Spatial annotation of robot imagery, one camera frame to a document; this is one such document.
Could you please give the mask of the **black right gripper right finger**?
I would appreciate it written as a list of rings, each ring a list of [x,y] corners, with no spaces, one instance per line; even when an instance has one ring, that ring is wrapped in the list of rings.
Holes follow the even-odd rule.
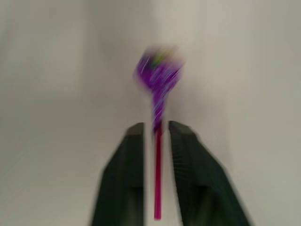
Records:
[[[226,171],[179,122],[168,123],[174,179],[183,226],[253,226]]]

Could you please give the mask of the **purple lollipop red stick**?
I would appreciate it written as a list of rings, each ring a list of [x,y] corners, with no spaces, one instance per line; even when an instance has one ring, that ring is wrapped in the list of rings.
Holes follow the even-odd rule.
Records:
[[[177,86],[185,61],[174,46],[151,46],[141,55],[135,68],[135,78],[149,101],[149,121],[146,129],[146,198],[147,220],[163,220],[165,182],[169,165],[169,135],[167,103]]]

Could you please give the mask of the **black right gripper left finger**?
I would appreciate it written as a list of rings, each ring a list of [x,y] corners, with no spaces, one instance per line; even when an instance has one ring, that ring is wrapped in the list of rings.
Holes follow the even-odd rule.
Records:
[[[144,226],[144,123],[128,128],[106,164],[91,226]]]

